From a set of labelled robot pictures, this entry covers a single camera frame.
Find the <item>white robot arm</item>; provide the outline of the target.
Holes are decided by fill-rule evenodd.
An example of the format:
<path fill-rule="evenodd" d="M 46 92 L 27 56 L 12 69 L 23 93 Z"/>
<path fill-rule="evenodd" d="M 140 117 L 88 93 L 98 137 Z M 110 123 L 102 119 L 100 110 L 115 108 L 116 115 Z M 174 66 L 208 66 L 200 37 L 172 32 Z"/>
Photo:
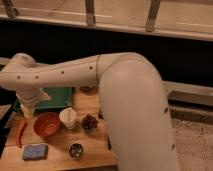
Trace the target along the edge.
<path fill-rule="evenodd" d="M 180 171 L 163 81 L 142 55 L 101 54 L 38 66 L 19 53 L 0 70 L 0 87 L 28 108 L 42 100 L 44 87 L 95 85 L 119 171 Z"/>

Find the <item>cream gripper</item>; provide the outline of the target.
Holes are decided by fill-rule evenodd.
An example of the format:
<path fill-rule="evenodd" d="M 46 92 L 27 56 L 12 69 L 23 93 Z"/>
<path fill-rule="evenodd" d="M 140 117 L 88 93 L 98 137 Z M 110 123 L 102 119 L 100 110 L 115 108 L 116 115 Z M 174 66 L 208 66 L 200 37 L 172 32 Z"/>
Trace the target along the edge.
<path fill-rule="evenodd" d="M 33 117 L 35 107 L 41 101 L 50 101 L 51 97 L 43 89 L 29 89 L 19 91 L 16 96 L 20 102 L 21 110 L 26 119 Z"/>

